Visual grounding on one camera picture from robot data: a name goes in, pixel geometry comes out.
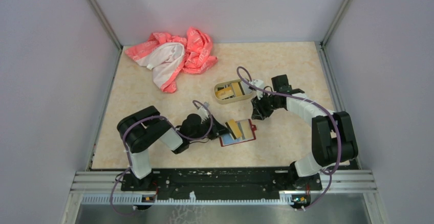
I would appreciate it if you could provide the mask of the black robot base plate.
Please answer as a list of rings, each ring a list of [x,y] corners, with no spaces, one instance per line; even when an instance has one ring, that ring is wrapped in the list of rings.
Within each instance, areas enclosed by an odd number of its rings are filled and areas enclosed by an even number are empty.
[[[319,173],[295,180],[290,167],[154,169],[147,188],[122,191],[157,191],[157,199],[199,200],[277,199],[281,191],[322,190]]]

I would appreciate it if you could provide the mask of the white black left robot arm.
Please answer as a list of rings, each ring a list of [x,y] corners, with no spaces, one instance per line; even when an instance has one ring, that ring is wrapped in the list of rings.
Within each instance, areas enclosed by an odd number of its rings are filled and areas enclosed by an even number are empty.
[[[189,114],[178,126],[173,126],[155,106],[149,106],[122,119],[117,130],[129,162],[129,172],[122,178],[126,190],[147,190],[153,185],[148,149],[155,142],[160,141],[174,154],[180,154],[194,142],[215,140],[231,132],[210,114],[206,105]]]

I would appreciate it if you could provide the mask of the red card holder wallet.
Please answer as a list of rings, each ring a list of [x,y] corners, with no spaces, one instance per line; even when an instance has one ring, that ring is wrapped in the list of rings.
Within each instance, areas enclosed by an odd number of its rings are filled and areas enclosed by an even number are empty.
[[[250,119],[235,121],[231,119],[225,123],[229,133],[220,137],[221,147],[245,143],[256,140],[256,125]]]

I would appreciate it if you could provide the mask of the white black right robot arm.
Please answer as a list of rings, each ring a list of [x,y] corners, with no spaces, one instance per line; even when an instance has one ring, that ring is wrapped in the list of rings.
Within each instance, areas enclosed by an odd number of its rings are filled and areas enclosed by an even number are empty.
[[[272,78],[271,91],[267,91],[264,82],[258,79],[249,81],[248,85],[256,92],[256,97],[251,100],[252,119],[264,120],[275,110],[285,109],[298,115],[311,128],[311,151],[290,165],[288,182],[292,188],[302,189],[308,183],[308,176],[358,156],[352,120],[347,112],[336,112],[319,105],[303,90],[293,88],[286,75]]]

